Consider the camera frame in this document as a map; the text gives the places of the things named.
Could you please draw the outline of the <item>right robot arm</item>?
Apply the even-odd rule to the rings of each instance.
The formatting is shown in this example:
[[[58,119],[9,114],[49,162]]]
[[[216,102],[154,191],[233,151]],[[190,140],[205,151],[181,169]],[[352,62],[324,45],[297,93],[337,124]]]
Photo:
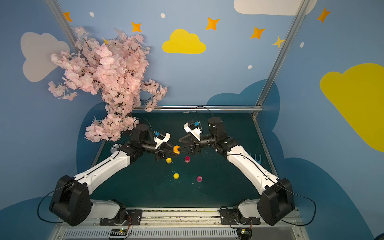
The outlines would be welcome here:
[[[208,120],[209,133],[203,134],[200,122],[184,124],[187,135],[179,142],[192,155],[203,148],[213,148],[231,164],[237,167],[252,183],[260,195],[256,200],[244,200],[234,206],[241,218],[261,217],[265,223],[274,226],[295,209],[292,183],[280,179],[256,162],[234,138],[227,135],[224,122],[219,117]]]

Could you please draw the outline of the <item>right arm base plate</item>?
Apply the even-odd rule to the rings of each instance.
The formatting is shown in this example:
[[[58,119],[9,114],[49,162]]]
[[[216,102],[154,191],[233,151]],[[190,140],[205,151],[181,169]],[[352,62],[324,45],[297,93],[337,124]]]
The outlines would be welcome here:
[[[222,225],[260,225],[260,218],[246,218],[239,210],[220,208],[220,219]]]

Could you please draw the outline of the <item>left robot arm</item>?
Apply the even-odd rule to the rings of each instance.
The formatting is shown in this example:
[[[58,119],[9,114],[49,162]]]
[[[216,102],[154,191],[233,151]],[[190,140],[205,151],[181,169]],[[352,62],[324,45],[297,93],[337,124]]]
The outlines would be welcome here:
[[[152,133],[149,126],[137,125],[131,139],[111,156],[74,177],[61,177],[53,192],[50,212],[72,227],[89,219],[99,219],[102,224],[126,225],[129,217],[124,204],[116,200],[93,200],[91,194],[143,153],[153,154],[156,160],[179,155],[179,147],[169,144],[170,138],[169,133]]]

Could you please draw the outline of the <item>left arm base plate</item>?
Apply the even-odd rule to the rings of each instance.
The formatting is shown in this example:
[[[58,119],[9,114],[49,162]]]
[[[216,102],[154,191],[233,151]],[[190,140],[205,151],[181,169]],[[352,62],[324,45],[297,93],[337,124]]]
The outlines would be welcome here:
[[[141,223],[143,210],[120,209],[114,218],[103,218],[100,220],[100,226],[139,226]]]

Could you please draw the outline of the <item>orange paint jar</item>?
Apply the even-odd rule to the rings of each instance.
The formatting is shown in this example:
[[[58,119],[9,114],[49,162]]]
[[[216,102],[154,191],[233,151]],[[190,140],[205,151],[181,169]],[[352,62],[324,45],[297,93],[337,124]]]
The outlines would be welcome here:
[[[179,155],[179,154],[181,153],[181,151],[180,151],[180,146],[174,146],[174,147],[173,147],[173,152],[174,152],[175,154]]]

